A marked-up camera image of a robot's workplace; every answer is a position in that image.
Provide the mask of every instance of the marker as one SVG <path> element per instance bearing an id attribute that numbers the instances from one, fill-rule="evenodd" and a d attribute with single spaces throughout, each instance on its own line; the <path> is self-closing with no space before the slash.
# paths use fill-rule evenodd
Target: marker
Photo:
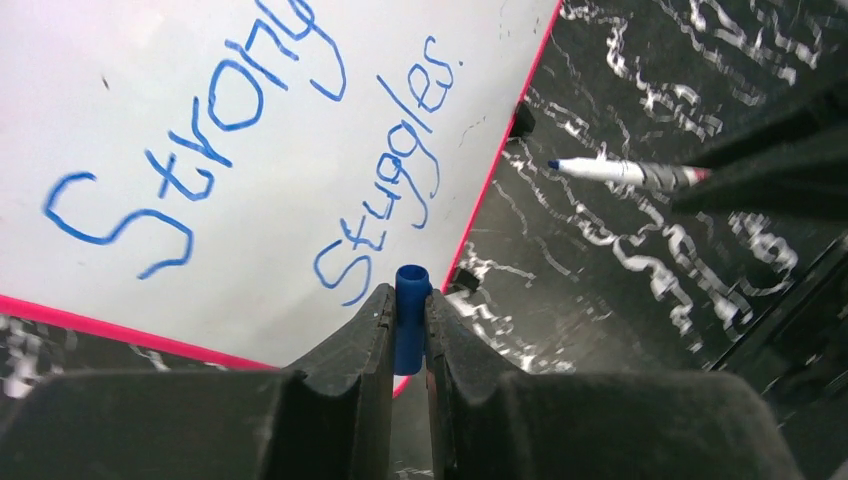
<path id="1" fill-rule="evenodd" d="M 705 168 L 585 157 L 551 160 L 548 165 L 579 178 L 624 183 L 662 192 L 690 187 L 710 176 L 710 171 Z"/>

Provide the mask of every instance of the whiteboard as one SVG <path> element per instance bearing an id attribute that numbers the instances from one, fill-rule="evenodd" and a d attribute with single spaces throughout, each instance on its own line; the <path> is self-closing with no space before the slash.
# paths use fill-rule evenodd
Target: whiteboard
<path id="1" fill-rule="evenodd" d="M 449 273 L 558 3 L 3 2 L 0 294 L 288 364 Z"/>

